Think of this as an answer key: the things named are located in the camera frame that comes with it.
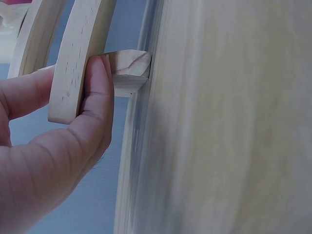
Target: curved wooden piece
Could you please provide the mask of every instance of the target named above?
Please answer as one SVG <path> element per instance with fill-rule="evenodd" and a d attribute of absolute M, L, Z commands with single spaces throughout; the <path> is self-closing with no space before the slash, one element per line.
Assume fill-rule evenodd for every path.
<path fill-rule="evenodd" d="M 116 0 L 76 0 L 60 46 L 48 120 L 71 123 L 80 107 L 88 58 L 104 52 Z"/>
<path fill-rule="evenodd" d="M 311 232 L 311 20 L 309 1 L 164 1 L 115 234 Z"/>
<path fill-rule="evenodd" d="M 33 0 L 21 27 L 8 78 L 46 66 L 58 19 L 66 0 Z"/>

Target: unfinished wood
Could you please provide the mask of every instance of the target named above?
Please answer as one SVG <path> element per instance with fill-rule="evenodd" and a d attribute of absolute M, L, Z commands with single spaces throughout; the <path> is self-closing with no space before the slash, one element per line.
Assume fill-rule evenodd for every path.
<path fill-rule="evenodd" d="M 311 9 L 164 1 L 128 115 L 116 234 L 312 232 Z"/>
<path fill-rule="evenodd" d="M 52 39 L 66 0 L 33 0 L 20 29 L 8 78 L 46 66 Z"/>
<path fill-rule="evenodd" d="M 147 81 L 152 54 L 140 50 L 108 53 L 114 78 L 115 96 L 129 97 Z"/>
<path fill-rule="evenodd" d="M 147 0 L 138 50 L 156 53 L 163 0 Z M 152 57 L 149 79 L 135 94 L 130 95 L 126 115 L 115 211 L 114 234 L 132 234 L 137 212 L 137 186 L 141 166 L 142 140 L 146 122 L 155 57 Z"/>
<path fill-rule="evenodd" d="M 116 0 L 76 0 L 55 68 L 48 120 L 71 123 L 80 107 L 88 58 L 104 52 Z"/>

